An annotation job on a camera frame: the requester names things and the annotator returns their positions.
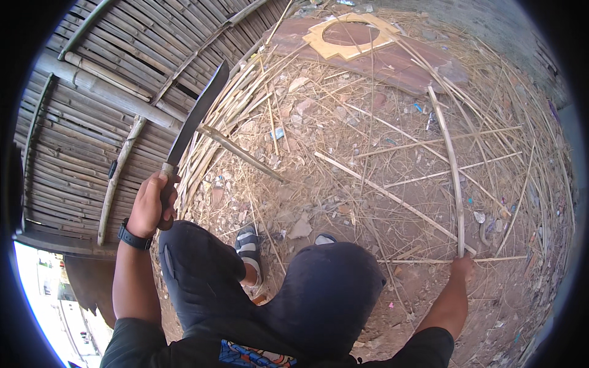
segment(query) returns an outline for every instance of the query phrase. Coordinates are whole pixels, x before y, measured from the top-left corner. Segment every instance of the circular hole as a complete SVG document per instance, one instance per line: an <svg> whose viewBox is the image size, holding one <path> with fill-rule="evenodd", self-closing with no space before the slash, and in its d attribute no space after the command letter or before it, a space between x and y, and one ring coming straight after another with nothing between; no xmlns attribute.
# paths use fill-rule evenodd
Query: circular hole
<svg viewBox="0 0 589 368"><path fill-rule="evenodd" d="M380 31L364 22L337 22L323 31L323 40L340 46L370 44Z"/></svg>

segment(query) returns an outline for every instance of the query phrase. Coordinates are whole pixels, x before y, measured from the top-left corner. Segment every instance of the black pants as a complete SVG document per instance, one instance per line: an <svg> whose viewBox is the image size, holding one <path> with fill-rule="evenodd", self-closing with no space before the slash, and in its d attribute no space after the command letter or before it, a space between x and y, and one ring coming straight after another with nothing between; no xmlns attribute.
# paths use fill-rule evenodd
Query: black pants
<svg viewBox="0 0 589 368"><path fill-rule="evenodd" d="M160 263L182 328L211 317L263 324L309 357L347 355L386 283L370 253L353 243L311 245L290 262L280 291L253 304L233 247L188 221L160 236Z"/></svg>

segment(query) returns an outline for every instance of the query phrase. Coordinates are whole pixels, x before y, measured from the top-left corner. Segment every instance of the bamboo wall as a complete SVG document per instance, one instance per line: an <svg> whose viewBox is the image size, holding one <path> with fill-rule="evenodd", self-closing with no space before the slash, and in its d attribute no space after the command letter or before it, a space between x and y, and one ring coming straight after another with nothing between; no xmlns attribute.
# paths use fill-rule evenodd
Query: bamboo wall
<svg viewBox="0 0 589 368"><path fill-rule="evenodd" d="M180 115L186 114L216 66L223 59L235 65L262 32L276 23L287 4L286 0L269 0L238 24L223 27L251 2L115 1L72 51L137 86L136 96L149 101L193 51L209 42L162 97ZM46 51L57 55L98 3L76 2L49 39ZM36 68L22 97L14 138L22 154L47 76ZM118 183L107 241L98 247L95 242L108 170L133 124L134 115L123 111L99 102L89 89L54 78L29 146L27 226L20 241L49 250L58 248L62 253L114 255L120 222L130 215L140 183L161 168L175 135L147 122Z"/></svg>

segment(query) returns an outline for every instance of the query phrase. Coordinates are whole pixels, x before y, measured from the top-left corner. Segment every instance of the machete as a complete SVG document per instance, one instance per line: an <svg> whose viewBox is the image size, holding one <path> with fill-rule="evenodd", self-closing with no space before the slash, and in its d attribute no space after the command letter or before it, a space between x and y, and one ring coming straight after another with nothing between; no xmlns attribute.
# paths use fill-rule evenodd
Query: machete
<svg viewBox="0 0 589 368"><path fill-rule="evenodd" d="M219 93L221 93L223 87L225 87L228 79L229 66L227 65L227 61L224 60L211 77L207 86L204 87L203 92L198 96L194 103L194 107L190 110L186 121L180 128L180 133L174 140L174 143L172 143L172 147L168 153L168 159L161 166L161 173L168 177L168 182L161 190L160 194L162 215L160 217L160 222L157 224L157 227L160 230L170 229L172 227L172 222L174 221L172 217L170 217L168 221L165 221L163 215L164 211L170 206L170 195L174 190L174 181L171 180L171 178L178 174L178 163L180 163L180 158L184 154L184 150L190 143L200 122L213 105L217 96L219 96Z"/></svg>

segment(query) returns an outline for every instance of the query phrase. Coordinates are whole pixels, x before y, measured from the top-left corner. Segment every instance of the blue plastic wrapper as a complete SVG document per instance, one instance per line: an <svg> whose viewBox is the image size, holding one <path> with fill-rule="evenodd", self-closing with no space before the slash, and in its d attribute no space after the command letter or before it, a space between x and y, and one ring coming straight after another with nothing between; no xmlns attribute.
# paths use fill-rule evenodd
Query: blue plastic wrapper
<svg viewBox="0 0 589 368"><path fill-rule="evenodd" d="M276 139L279 140L282 137L284 137L284 129L277 128L276 129ZM272 134L272 132L270 132L270 138L274 139L274 134Z"/></svg>

